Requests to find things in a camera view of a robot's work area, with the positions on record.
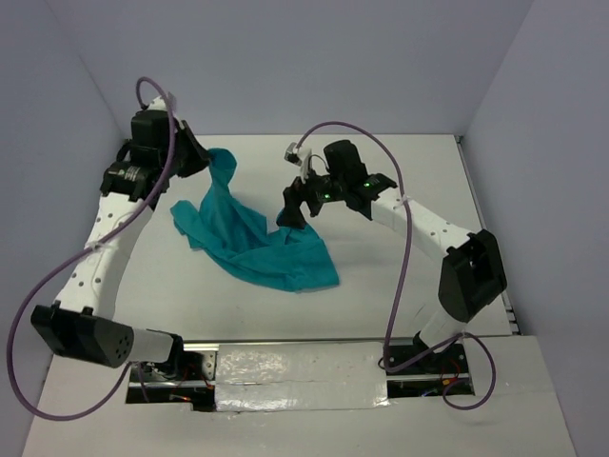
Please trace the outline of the teal t shirt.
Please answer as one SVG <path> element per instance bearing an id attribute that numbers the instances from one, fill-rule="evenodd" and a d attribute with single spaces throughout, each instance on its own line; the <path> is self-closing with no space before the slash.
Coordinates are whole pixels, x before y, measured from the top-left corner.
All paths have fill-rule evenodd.
<path id="1" fill-rule="evenodd" d="M 173 225 L 189 247 L 250 284 L 287 292 L 334 288 L 339 273 L 323 238 L 312 227 L 279 227 L 235 198 L 229 184 L 238 168 L 227 149 L 210 151 L 211 184 L 199 205 L 180 200 L 170 208 Z"/>

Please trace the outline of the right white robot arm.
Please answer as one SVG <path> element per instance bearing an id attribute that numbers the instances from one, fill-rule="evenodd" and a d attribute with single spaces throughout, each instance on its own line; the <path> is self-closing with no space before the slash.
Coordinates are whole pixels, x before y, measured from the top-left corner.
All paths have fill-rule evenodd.
<path id="1" fill-rule="evenodd" d="M 281 227 L 304 229 L 302 206 L 312 217 L 323 206 L 343 202 L 369 221 L 391 229 L 440 267 L 439 308 L 415 334 L 414 362 L 434 372 L 447 358 L 449 346 L 474 317 L 507 287 L 497 238 L 488 230 L 473 232 L 449 223 L 431 209 L 407 197 L 397 182 L 382 173 L 368 172 L 356 146 L 348 140 L 324 148 L 326 173 L 311 167 L 312 152 L 295 143 L 285 160 L 299 169 L 283 192 Z"/>

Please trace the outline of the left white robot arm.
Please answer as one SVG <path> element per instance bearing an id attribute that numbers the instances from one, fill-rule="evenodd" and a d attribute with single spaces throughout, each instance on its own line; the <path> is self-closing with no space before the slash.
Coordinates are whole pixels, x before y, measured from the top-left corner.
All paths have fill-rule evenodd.
<path id="1" fill-rule="evenodd" d="M 170 380 L 187 366 L 182 338 L 116 321 L 116 299 L 131 253 L 170 179 L 205 169 L 210 156 L 187 122 L 165 109 L 138 111 L 130 128 L 130 139 L 104 172 L 85 255 L 54 302 L 36 306 L 30 322 L 58 356 L 109 368 L 151 363 Z"/>

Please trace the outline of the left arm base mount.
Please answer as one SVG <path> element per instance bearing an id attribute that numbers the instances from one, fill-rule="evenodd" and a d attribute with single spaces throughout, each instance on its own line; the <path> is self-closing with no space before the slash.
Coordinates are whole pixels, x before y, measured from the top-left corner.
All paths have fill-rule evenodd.
<path id="1" fill-rule="evenodd" d="M 159 365 L 142 364 L 131 369 L 128 405 L 184 404 L 195 411 L 216 410 L 215 385 L 218 350 L 185 350 L 173 373 Z"/>

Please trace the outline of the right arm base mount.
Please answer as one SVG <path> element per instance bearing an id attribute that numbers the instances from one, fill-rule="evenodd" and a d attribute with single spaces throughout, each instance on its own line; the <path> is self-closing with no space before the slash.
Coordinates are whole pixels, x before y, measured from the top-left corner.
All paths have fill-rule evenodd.
<path id="1" fill-rule="evenodd" d="M 449 395 L 474 394 L 467 358 L 460 343 L 450 345 L 431 362 L 416 362 L 397 373 L 386 371 L 383 359 L 377 365 L 386 374 L 389 399 L 441 396 L 446 387 L 459 380 L 462 383 L 452 387 Z"/>

